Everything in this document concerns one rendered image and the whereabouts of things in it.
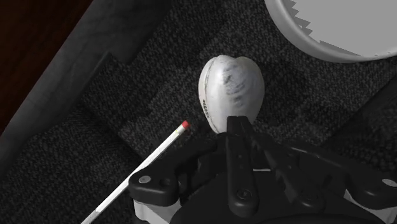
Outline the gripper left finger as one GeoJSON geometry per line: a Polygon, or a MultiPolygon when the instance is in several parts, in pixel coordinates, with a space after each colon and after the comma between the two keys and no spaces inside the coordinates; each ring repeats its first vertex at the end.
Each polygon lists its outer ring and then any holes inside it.
{"type": "Polygon", "coordinates": [[[226,174],[230,210],[250,217],[258,209],[258,190],[250,156],[252,125],[245,116],[229,116],[226,132],[198,140],[154,161],[129,179],[130,196],[145,204],[171,206],[220,173],[226,174]]]}

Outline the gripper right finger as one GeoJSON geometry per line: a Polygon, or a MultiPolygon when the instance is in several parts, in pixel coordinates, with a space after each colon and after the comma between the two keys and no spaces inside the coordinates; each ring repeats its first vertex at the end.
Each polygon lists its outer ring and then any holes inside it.
{"type": "Polygon", "coordinates": [[[302,141],[285,145],[248,127],[269,172],[257,178],[262,215],[397,215],[392,177],[302,141]]]}

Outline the white egg-shaped ball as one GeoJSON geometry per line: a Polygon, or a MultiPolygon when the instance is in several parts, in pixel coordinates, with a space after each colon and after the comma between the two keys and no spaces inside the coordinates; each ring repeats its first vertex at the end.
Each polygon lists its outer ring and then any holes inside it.
{"type": "Polygon", "coordinates": [[[205,64],[198,81],[202,110],[217,134],[226,132],[229,116],[246,116],[253,123],[264,94],[261,70],[247,57],[213,57],[205,64]]]}

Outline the white pencil with red eraser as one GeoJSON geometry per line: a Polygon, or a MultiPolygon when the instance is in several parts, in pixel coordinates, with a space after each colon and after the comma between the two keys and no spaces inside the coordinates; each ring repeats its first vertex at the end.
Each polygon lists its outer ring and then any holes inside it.
{"type": "Polygon", "coordinates": [[[115,199],[117,199],[128,187],[129,178],[138,171],[149,166],[155,161],[183,132],[190,124],[185,120],[173,131],[141,164],[137,166],[82,222],[91,224],[115,199]]]}

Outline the white round bowl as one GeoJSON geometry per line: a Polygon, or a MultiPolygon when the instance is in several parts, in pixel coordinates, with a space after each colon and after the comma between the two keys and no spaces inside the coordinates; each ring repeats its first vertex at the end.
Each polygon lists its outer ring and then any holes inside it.
{"type": "Polygon", "coordinates": [[[397,56],[397,0],[264,0],[299,50],[328,62],[397,56]]]}

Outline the dark grey fabric sofa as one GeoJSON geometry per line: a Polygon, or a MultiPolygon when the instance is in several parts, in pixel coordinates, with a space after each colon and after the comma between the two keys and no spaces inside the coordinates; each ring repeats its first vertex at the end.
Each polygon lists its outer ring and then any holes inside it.
{"type": "Polygon", "coordinates": [[[176,147],[213,134],[197,83],[215,55],[260,67],[265,98],[255,123],[276,140],[330,145],[382,87],[397,56],[334,64],[308,56],[276,29],[263,0],[166,0],[130,64],[106,55],[59,120],[22,145],[0,181],[0,224],[78,224],[183,120],[176,147]]]}

